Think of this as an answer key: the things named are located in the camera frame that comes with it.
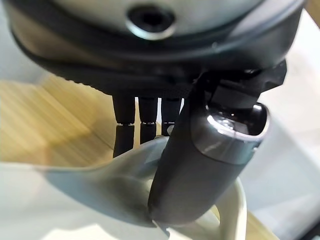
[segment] table surface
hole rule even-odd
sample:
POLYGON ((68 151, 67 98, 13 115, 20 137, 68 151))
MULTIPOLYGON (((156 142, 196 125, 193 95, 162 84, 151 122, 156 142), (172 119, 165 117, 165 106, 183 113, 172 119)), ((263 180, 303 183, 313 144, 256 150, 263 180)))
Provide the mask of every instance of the table surface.
MULTIPOLYGON (((0 99, 2 161, 60 167, 112 161, 116 121, 110 96, 51 75, 37 85, 0 81, 0 99)), ((246 239, 277 238, 248 213, 246 239)))

